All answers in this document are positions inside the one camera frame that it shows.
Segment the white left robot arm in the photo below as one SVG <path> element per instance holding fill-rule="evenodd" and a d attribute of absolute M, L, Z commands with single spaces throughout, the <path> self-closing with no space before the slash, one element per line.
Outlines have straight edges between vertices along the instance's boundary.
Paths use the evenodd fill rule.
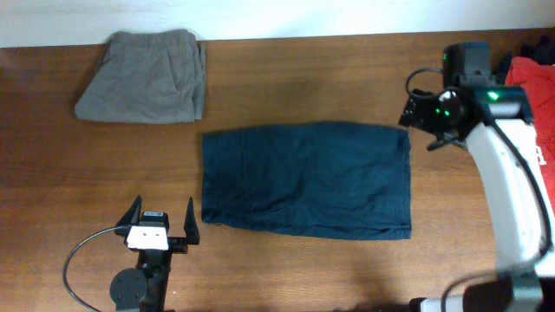
<path fill-rule="evenodd" d="M 110 296 L 117 311 L 163 312 L 172 257 L 186 254 L 188 247 L 198 245 L 199 228 L 190 199 L 186 207 L 183 237 L 168 234 L 170 224 L 165 212 L 143 211 L 138 196 L 116 223 L 115 234 L 138 254 L 134 267 L 120 271 L 110 284 Z"/>

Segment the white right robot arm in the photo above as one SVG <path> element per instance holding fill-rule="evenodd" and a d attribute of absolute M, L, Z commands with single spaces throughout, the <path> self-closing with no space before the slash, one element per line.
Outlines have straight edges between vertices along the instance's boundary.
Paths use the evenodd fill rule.
<path fill-rule="evenodd" d="M 414 298 L 411 311 L 552 311 L 554 212 L 536 155 L 525 90 L 496 82 L 485 42 L 443 50 L 438 93 L 407 91 L 399 123 L 470 152 L 492 220 L 496 267 L 451 282 L 439 298 Z"/>

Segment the dark blue shorts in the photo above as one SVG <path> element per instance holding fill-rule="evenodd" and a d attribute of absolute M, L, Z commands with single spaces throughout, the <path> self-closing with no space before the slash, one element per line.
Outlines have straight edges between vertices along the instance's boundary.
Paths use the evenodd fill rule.
<path fill-rule="evenodd" d="M 202 137 L 202 220 L 342 240 L 412 235 L 411 145 L 350 122 L 247 127 Z"/>

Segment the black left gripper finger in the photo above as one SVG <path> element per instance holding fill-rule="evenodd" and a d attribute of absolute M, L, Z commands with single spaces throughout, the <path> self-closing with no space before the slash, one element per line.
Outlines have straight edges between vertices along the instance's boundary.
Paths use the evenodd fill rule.
<path fill-rule="evenodd" d="M 194 204 L 193 199 L 189 198 L 186 208 L 186 217 L 184 223 L 184 232 L 186 234 L 186 242 L 188 245 L 199 245 L 200 234 L 199 227 L 196 222 L 196 217 L 194 214 Z"/>
<path fill-rule="evenodd" d="M 138 195 L 134 202 L 131 204 L 131 207 L 125 212 L 125 214 L 120 218 L 117 222 L 118 226 L 131 226 L 134 224 L 138 224 L 140 219 L 140 211 L 142 205 L 142 197 Z"/>

